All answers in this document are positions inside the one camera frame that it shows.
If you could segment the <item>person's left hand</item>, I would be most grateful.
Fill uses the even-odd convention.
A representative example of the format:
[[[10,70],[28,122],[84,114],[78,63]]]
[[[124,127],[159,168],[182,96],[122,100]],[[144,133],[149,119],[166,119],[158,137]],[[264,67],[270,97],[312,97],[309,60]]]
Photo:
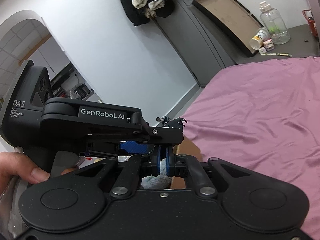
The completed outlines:
[[[66,174],[78,169],[76,166],[79,157],[73,153],[62,152],[61,164],[59,160],[54,167],[54,173],[58,171]],[[20,177],[30,184],[38,184],[47,181],[52,171],[45,171],[36,165],[28,156],[18,152],[1,152],[1,194],[3,194],[10,181],[14,177]]]

